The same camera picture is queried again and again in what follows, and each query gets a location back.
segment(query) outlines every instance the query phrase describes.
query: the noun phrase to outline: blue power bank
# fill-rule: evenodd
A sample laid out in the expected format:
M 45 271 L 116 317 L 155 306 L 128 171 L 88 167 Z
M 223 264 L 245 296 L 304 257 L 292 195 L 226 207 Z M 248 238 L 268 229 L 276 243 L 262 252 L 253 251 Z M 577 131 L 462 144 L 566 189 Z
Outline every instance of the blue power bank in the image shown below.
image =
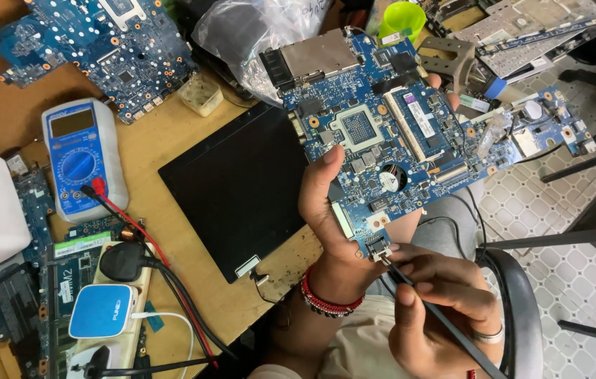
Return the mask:
M 122 284 L 88 285 L 78 293 L 68 334 L 74 339 L 110 338 L 125 331 L 138 290 Z

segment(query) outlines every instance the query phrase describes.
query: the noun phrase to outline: multimeter dial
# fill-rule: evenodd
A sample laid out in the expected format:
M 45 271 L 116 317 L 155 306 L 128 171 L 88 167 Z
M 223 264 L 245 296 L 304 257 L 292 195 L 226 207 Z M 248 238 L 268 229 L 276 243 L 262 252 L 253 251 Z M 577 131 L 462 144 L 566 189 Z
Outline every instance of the multimeter dial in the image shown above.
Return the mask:
M 99 159 L 98 153 L 91 149 L 69 151 L 60 160 L 57 176 L 69 185 L 83 184 L 93 176 Z

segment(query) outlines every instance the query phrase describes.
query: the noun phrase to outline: power strip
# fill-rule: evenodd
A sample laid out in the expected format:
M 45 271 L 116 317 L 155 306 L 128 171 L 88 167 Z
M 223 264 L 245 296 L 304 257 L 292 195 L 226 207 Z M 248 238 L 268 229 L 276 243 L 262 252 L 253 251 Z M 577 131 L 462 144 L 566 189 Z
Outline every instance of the power strip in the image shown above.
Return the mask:
M 99 256 L 99 259 L 101 260 L 108 247 L 121 243 L 121 241 L 108 241 L 104 243 L 104 245 L 101 247 L 101 255 Z M 150 250 L 154 252 L 152 244 L 148 244 L 148 247 L 150 247 Z M 150 284 L 150 271 L 150 268 L 144 267 L 142 269 L 141 276 L 138 280 L 128 283 L 119 283 L 130 285 L 139 289 L 139 296 L 136 298 L 136 302 L 134 304 L 134 309 L 132 310 L 132 313 L 143 312 L 145 300 L 148 296 L 148 285 Z M 94 281 L 92 283 L 118 284 L 118 282 L 110 280 L 106 275 L 102 274 L 98 267 L 96 269 L 96 273 L 94 274 Z M 115 337 L 107 339 L 79 339 L 77 344 L 75 345 L 75 353 L 81 353 L 82 351 L 90 349 L 91 347 L 117 343 L 120 346 L 120 353 L 118 354 L 119 360 L 117 361 L 117 364 L 113 363 L 113 368 L 132 368 L 134 366 L 134 358 L 136 357 L 136 346 L 139 342 L 141 322 L 142 319 L 140 318 L 131 318 L 128 321 L 125 331 L 122 334 Z M 117 376 L 116 378 L 130 379 L 129 376 Z

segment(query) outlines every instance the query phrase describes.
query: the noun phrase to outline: green label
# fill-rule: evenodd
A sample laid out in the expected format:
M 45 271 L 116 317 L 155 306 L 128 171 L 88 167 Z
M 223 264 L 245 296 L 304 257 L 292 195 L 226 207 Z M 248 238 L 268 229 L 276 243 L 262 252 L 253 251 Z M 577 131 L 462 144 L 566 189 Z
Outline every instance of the green label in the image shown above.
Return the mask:
M 74 239 L 73 241 L 62 242 L 54 245 L 54 257 L 61 258 L 65 255 L 75 254 L 77 252 L 89 250 L 93 247 L 99 247 L 107 241 L 110 241 L 109 231 L 91 235 L 90 237 Z

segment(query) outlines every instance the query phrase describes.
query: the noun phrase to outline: tiled floor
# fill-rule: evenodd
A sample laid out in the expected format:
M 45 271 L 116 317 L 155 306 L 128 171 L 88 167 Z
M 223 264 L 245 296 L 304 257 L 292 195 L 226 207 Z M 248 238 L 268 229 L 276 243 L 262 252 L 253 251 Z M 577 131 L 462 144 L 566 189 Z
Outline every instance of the tiled floor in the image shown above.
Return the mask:
M 596 133 L 596 89 L 557 81 L 564 69 L 586 68 L 564 58 L 548 72 L 517 87 L 536 92 L 556 85 Z M 486 179 L 480 210 L 488 241 L 561 233 L 596 196 L 596 167 L 551 184 L 539 177 L 590 157 L 572 158 L 565 148 L 513 165 Z M 558 320 L 596 327 L 596 249 L 589 245 L 511 251 L 535 290 L 544 340 L 545 379 L 596 379 L 596 339 L 561 331 Z

